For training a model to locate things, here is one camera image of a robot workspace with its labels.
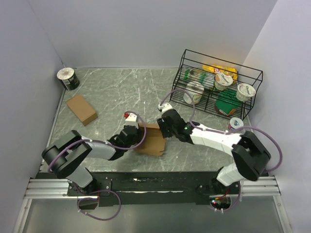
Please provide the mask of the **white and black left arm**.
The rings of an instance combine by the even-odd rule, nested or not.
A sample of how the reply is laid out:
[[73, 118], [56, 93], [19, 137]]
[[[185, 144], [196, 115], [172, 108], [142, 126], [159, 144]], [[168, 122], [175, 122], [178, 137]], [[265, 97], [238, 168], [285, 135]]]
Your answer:
[[45, 148], [42, 158], [48, 164], [49, 173], [58, 179], [68, 179], [79, 186], [85, 195], [91, 195], [95, 192], [97, 180], [82, 166], [85, 158], [117, 160], [128, 150], [140, 146], [145, 137], [145, 130], [129, 125], [107, 141], [91, 140], [72, 130]]

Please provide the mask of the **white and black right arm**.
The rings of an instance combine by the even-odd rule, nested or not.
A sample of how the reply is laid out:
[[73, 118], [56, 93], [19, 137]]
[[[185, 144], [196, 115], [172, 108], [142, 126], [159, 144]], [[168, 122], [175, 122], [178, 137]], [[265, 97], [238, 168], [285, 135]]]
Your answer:
[[164, 138], [176, 137], [181, 142], [213, 148], [233, 158], [234, 162], [220, 168], [210, 182], [217, 193], [224, 193], [230, 185], [243, 179], [257, 181], [271, 159], [253, 132], [227, 134], [197, 122], [185, 122], [173, 108], [160, 112], [157, 123]]

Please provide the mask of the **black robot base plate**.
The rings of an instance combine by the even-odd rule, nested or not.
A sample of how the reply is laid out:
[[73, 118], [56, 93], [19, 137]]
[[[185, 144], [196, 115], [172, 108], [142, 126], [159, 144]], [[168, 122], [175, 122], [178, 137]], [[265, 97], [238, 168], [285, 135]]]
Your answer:
[[216, 184], [216, 172], [94, 172], [97, 183], [92, 194], [99, 198], [99, 206], [131, 204], [195, 203], [208, 205], [215, 195], [238, 194], [238, 183], [228, 187]]

